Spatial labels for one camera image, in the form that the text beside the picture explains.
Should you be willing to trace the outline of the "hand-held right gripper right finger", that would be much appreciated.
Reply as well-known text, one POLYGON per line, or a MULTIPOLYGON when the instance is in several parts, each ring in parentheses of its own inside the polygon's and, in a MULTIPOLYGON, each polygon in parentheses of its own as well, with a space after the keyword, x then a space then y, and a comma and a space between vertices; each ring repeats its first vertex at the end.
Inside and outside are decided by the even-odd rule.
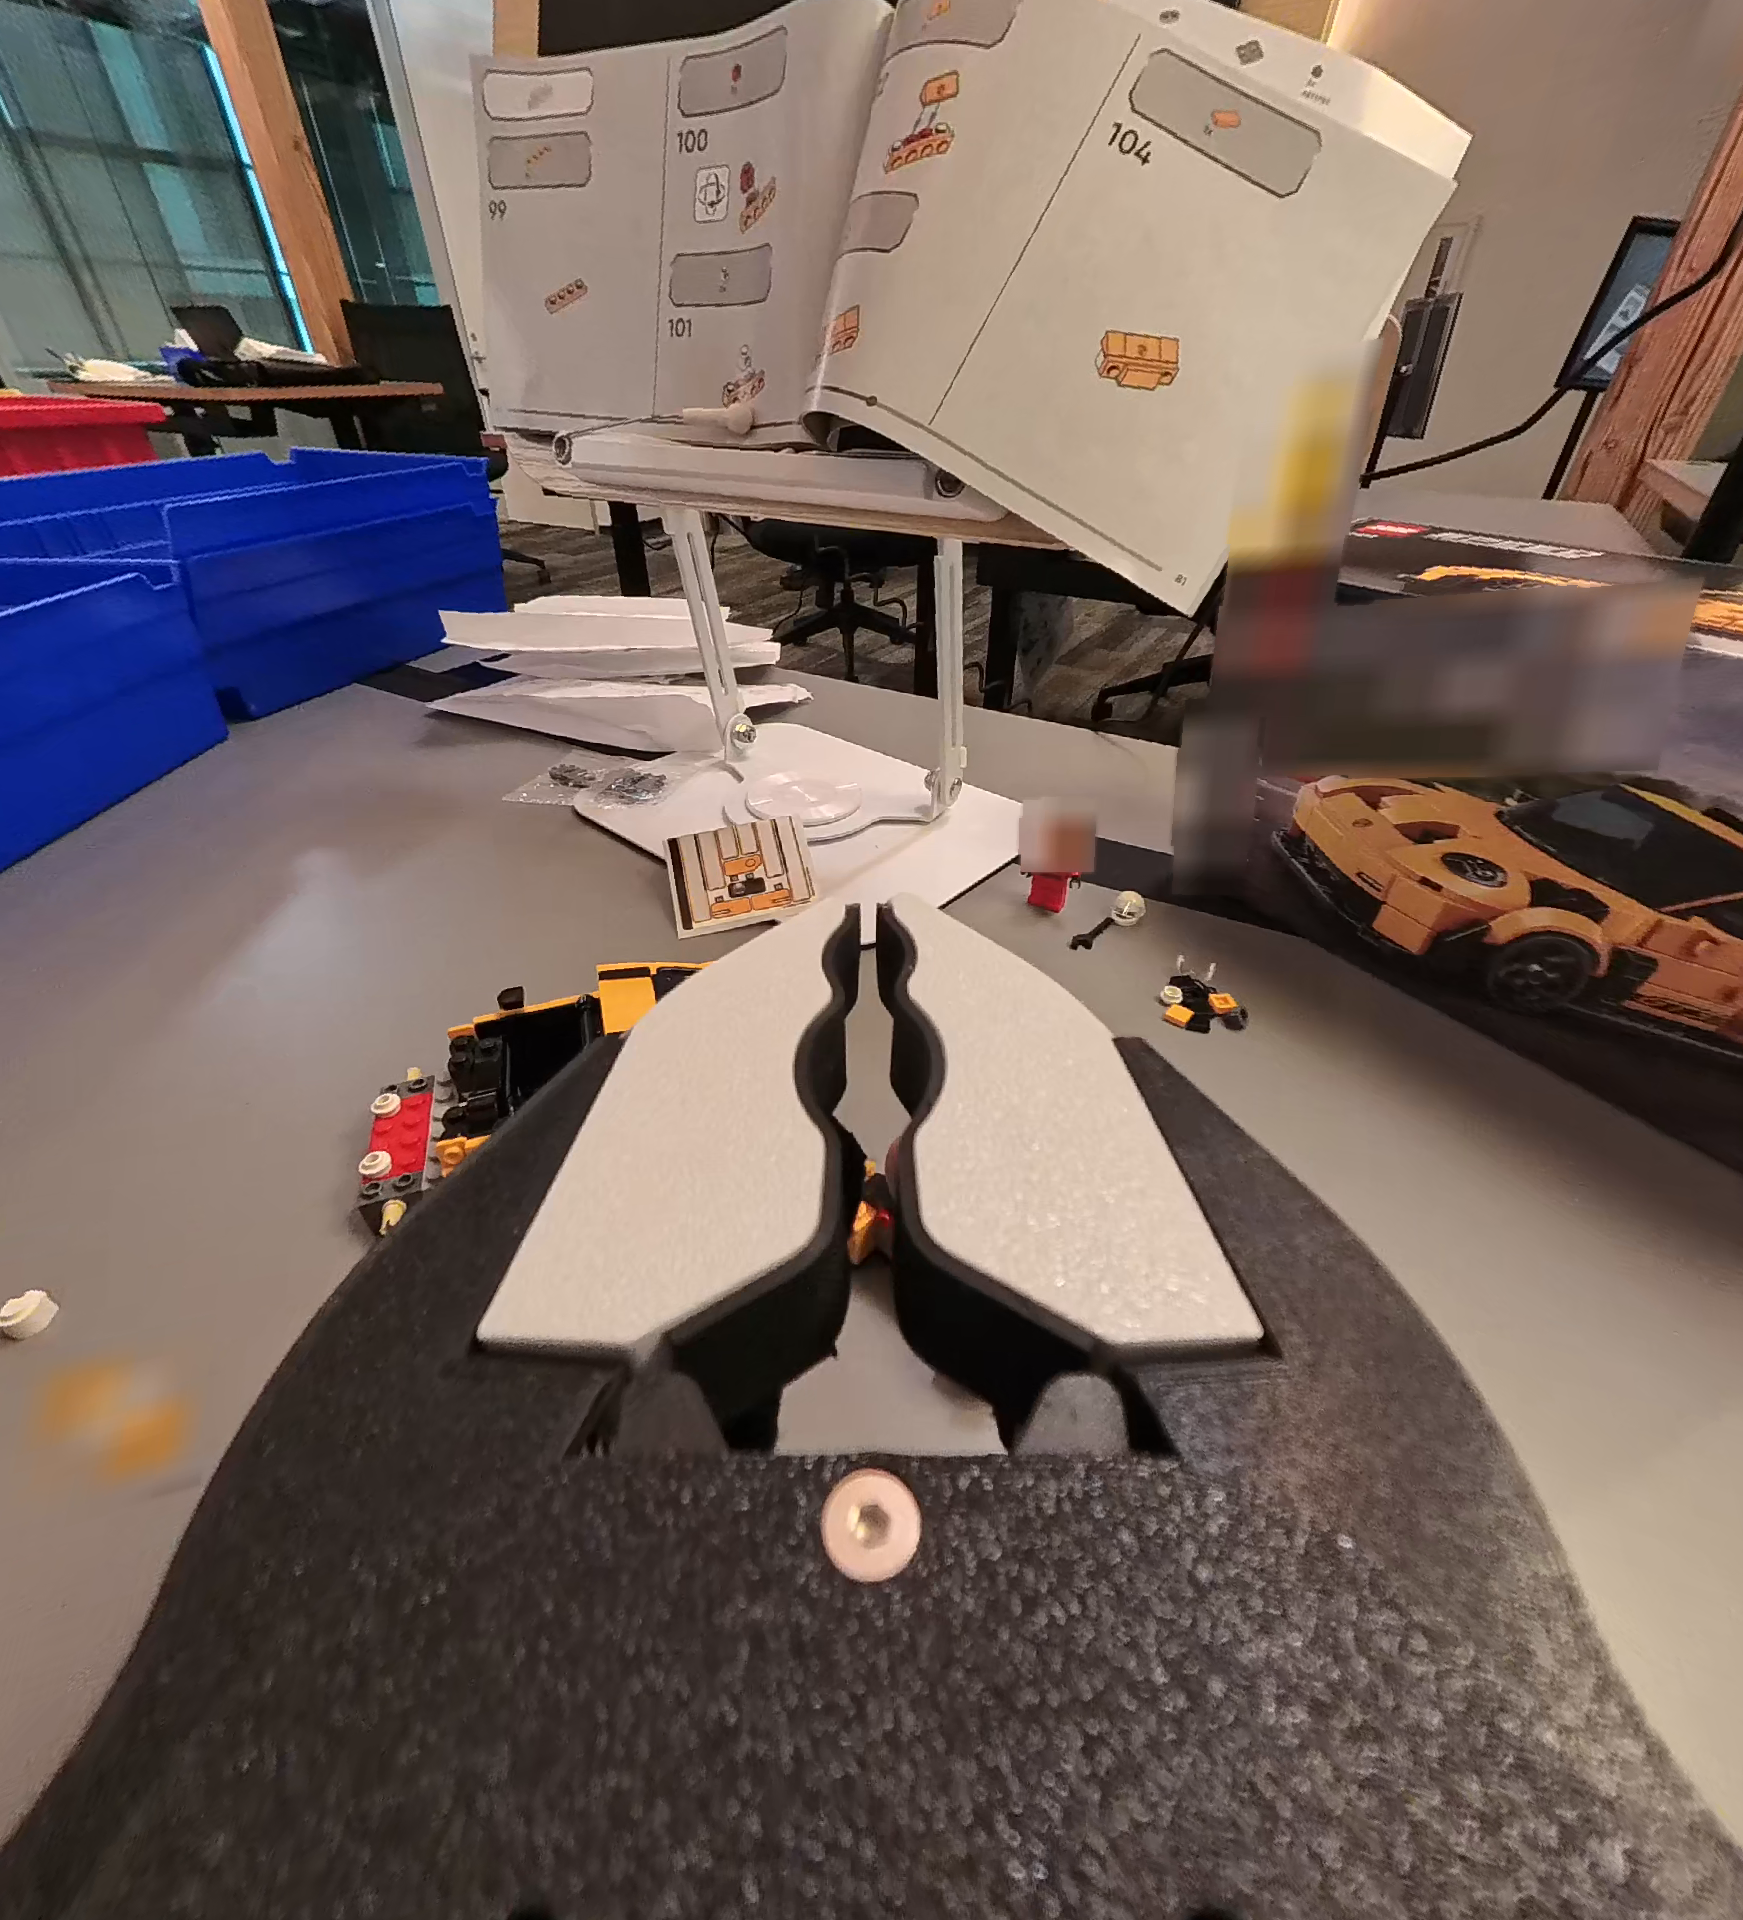
POLYGON ((1265 1355, 1265 1322, 1122 1041, 910 895, 877 912, 893 1308, 1005 1443, 1162 1443, 1141 1370, 1265 1355))

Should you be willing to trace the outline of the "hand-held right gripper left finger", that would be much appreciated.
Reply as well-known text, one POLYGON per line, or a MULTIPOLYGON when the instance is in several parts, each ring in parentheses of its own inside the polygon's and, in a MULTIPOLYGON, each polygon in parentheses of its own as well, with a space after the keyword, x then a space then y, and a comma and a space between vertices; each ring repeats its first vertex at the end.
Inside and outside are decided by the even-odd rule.
POLYGON ((836 1108, 862 910, 821 902, 628 1029, 480 1320, 505 1356, 690 1379, 724 1437, 774 1443, 836 1355, 865 1153, 836 1108))

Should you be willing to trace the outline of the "white instruction booklet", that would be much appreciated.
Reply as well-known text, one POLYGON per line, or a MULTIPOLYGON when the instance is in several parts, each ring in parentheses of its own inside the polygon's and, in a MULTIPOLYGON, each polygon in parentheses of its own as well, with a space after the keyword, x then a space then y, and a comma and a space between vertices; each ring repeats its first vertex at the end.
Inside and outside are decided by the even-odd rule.
POLYGON ((483 56, 493 418, 552 494, 1032 530, 1194 611, 1470 130, 1220 3, 752 3, 483 56))

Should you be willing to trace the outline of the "orange lego car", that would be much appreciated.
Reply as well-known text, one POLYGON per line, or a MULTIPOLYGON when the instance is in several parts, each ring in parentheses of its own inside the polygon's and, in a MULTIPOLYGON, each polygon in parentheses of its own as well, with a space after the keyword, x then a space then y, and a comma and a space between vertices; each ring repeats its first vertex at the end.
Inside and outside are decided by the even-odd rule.
POLYGON ((703 969, 691 962, 598 966, 593 991, 528 1002, 511 986, 493 1012, 450 1028, 442 1072, 409 1069, 373 1098, 355 1188, 362 1229, 388 1236, 564 1069, 597 1041, 624 1034, 703 969))

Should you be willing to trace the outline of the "small orange black lego assembly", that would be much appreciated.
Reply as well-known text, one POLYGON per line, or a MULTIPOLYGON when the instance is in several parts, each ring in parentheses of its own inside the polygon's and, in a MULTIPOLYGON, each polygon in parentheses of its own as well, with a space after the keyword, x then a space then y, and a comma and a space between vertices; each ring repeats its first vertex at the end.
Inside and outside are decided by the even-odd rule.
POLYGON ((1167 984, 1158 990, 1163 1019, 1187 1033, 1208 1034, 1217 1028, 1243 1033, 1248 1029, 1248 1007, 1236 991, 1218 984, 1218 964, 1203 967, 1179 955, 1167 984))

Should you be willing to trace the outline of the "black lego set box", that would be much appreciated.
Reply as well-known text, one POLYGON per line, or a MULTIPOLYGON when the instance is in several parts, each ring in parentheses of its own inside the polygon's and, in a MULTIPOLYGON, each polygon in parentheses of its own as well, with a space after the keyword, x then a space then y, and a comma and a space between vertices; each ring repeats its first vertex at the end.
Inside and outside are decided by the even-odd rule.
POLYGON ((1743 1172, 1743 568, 1351 526, 1220 575, 1175 871, 1743 1172))

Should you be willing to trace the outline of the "clear bag of small parts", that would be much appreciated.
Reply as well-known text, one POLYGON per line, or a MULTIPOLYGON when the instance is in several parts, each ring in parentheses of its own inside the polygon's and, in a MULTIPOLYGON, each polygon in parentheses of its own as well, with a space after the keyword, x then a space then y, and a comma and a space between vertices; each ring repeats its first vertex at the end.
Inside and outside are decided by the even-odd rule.
POLYGON ((641 762, 597 762, 569 755, 505 795, 511 804, 573 807, 640 807, 666 799, 674 778, 641 762))

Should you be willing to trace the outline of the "white book stand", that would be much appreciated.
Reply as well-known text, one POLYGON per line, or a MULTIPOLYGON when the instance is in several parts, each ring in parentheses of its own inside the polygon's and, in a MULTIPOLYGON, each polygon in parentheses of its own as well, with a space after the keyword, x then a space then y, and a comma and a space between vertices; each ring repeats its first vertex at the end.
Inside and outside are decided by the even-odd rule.
POLYGON ((963 792, 963 540, 1007 514, 963 480, 907 451, 767 449, 731 432, 736 408, 690 408, 681 423, 569 428, 550 440, 547 487, 660 506, 691 614, 715 724, 707 761, 669 761, 678 785, 643 824, 593 800, 578 816, 648 854, 703 828, 802 824, 817 879, 870 898, 870 873, 910 862, 907 890, 955 898, 1012 857, 1013 805, 963 792), (791 507, 824 528, 932 533, 936 743, 920 768, 798 723, 757 721, 740 687, 707 511, 791 507))

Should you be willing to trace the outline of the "white paper bag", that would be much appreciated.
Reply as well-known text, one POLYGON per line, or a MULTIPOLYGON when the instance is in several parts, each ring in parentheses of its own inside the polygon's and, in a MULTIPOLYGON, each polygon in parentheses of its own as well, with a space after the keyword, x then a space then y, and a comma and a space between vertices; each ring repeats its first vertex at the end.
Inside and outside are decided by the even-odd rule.
POLYGON ((443 640, 480 654, 511 649, 695 649, 690 604, 681 597, 540 595, 509 611, 442 611, 443 640))
POLYGON ((628 752, 707 754, 724 745, 709 687, 690 680, 519 675, 447 695, 430 711, 628 752))
POLYGON ((591 647, 591 649, 511 649, 483 654, 481 666, 502 673, 548 683, 686 683, 707 687, 709 675, 695 647, 591 647))

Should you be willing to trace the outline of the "blue plastic bin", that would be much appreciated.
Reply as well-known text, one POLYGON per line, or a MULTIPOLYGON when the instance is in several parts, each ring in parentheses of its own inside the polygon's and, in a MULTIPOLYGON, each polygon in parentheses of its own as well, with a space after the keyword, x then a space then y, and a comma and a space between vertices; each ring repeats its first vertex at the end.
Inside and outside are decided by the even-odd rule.
POLYGON ((295 447, 0 478, 0 557, 171 561, 469 507, 498 521, 464 454, 295 447))
POLYGON ((175 502, 164 544, 235 721, 423 657, 449 611, 509 607, 493 494, 442 464, 175 502))
POLYGON ((228 731, 173 563, 0 557, 0 873, 228 731))

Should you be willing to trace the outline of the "black office chair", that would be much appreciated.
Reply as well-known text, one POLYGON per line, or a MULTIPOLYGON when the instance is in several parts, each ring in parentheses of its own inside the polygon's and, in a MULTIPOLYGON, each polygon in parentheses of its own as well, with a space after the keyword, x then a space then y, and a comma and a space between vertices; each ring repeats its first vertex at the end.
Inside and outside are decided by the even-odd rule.
POLYGON ((404 397, 362 415, 369 451, 485 456, 486 420, 452 309, 345 301, 355 363, 383 384, 431 382, 433 397, 404 397))

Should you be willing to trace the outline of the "red plastic bin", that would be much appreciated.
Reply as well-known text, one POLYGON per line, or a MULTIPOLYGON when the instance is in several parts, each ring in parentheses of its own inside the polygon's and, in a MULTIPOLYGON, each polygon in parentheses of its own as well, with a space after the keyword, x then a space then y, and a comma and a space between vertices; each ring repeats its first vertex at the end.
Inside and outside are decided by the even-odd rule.
POLYGON ((0 478, 156 458, 152 401, 0 390, 0 478))

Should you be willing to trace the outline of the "black framed screen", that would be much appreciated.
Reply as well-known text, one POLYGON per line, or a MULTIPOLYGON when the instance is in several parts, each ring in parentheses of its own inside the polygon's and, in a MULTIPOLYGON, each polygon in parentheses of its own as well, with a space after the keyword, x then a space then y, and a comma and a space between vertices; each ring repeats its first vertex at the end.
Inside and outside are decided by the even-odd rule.
POLYGON ((1566 346, 1556 377, 1558 390, 1609 389, 1630 349, 1630 327, 1652 309, 1656 284, 1664 273, 1678 229, 1675 218, 1654 215, 1633 215, 1628 222, 1584 320, 1566 346))

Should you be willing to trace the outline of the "rough wooden pillar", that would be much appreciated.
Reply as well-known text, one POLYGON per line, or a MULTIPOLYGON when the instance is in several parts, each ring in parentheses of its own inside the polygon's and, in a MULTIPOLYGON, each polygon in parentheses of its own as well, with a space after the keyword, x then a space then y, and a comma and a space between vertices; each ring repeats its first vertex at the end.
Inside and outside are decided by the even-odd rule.
POLYGON ((1692 456, 1743 356, 1743 92, 1661 273, 1659 294, 1695 285, 1644 327, 1584 432, 1563 494, 1647 521, 1652 461, 1692 456))

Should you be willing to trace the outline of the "black wall-mounted device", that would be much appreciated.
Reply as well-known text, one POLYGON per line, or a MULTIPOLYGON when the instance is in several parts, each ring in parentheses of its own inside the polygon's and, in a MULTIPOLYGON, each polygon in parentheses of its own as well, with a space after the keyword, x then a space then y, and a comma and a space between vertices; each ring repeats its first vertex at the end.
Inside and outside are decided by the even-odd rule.
POLYGON ((1463 291, 1458 284, 1458 234, 1435 241, 1423 291, 1399 309, 1399 351, 1387 390, 1385 435, 1425 437, 1454 340, 1463 291))

